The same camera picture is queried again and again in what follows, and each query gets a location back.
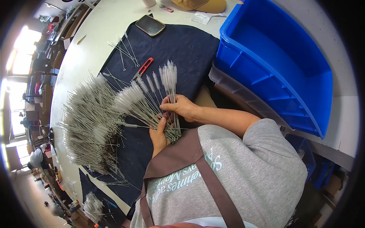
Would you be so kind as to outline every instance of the phone case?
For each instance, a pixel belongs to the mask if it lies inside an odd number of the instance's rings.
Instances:
[[[153,20],[156,20],[156,19],[154,19],[153,17],[151,17],[150,15],[143,15],[142,17],[144,17],[144,16],[148,16],[148,17],[150,17],[150,18],[152,18]],[[140,28],[143,32],[145,32],[145,33],[147,33],[150,37],[155,37],[155,36],[157,36],[158,34],[160,34],[165,28],[166,28],[166,25],[164,24],[164,23],[162,23],[161,21],[159,21],[159,20],[156,20],[156,21],[158,21],[159,23],[161,23],[162,25],[163,25],[163,28],[160,30],[160,31],[158,31],[158,33],[156,33],[156,35],[152,35],[152,34],[150,34],[150,33],[148,33],[146,30],[144,30],[143,28],[141,28],[141,27],[139,27],[138,25],[137,25],[137,22],[138,21],[136,21],[136,23],[135,23],[135,25],[138,27],[138,28]]]

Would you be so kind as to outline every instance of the hat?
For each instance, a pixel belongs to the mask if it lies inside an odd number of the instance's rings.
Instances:
[[[207,13],[221,13],[226,8],[226,0],[171,0],[186,10],[199,10]]]

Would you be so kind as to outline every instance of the gray t-shirt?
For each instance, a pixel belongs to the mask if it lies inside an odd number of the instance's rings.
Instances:
[[[242,220],[258,228],[283,228],[302,195],[307,168],[277,124],[262,119],[241,140],[215,125],[198,128],[206,161]],[[222,217],[195,164],[147,184],[155,225]],[[136,203],[131,228],[146,227]]]

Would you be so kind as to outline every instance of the window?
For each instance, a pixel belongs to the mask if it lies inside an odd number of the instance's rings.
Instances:
[[[18,152],[18,157],[20,159],[20,163],[25,166],[28,162],[30,162],[30,155],[28,154],[27,150],[27,140],[10,143],[9,145],[6,145],[6,147],[13,147],[16,146],[16,150]]]
[[[15,41],[14,50],[6,64],[7,69],[12,69],[13,74],[29,74],[32,54],[36,48],[34,42],[38,42],[41,36],[40,32],[29,30],[28,26],[24,26]]]
[[[13,127],[13,134],[25,134],[25,127],[20,124],[23,117],[19,116],[19,112],[24,113],[25,101],[23,100],[23,93],[27,88],[27,84],[20,82],[7,82],[7,87],[10,89],[11,124]]]

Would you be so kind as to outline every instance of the plastic bag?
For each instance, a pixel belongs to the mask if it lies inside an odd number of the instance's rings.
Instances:
[[[191,19],[191,21],[197,22],[200,24],[207,24],[209,22],[209,20],[211,19],[211,17],[213,17],[213,16],[226,17],[226,15],[224,15],[223,13],[204,13],[204,12],[197,11],[194,14],[194,17]]]
[[[74,9],[75,8],[72,8],[72,6],[66,9],[66,16],[65,16],[66,19],[72,14]]]

